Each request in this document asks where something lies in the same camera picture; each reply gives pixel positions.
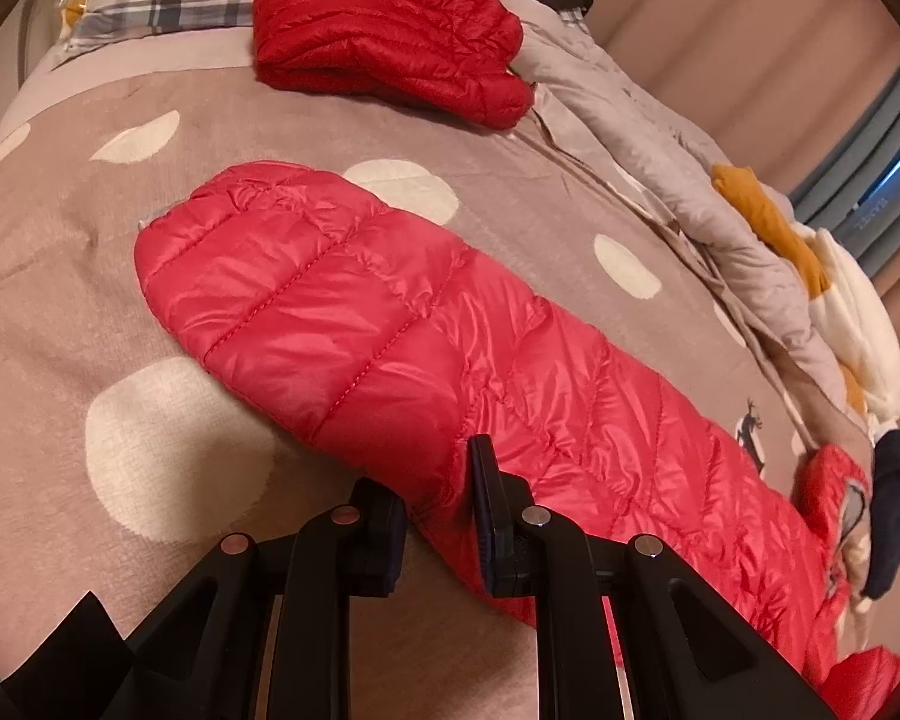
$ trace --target beige curtain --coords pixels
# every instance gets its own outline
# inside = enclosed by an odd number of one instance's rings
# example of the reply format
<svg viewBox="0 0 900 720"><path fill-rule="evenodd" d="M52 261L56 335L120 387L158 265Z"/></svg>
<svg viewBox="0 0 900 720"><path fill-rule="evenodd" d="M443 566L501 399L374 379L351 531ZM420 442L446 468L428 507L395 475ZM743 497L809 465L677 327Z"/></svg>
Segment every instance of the beige curtain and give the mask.
<svg viewBox="0 0 900 720"><path fill-rule="evenodd" d="M900 65L879 0L595 0L587 22L634 80L783 191Z"/></svg>

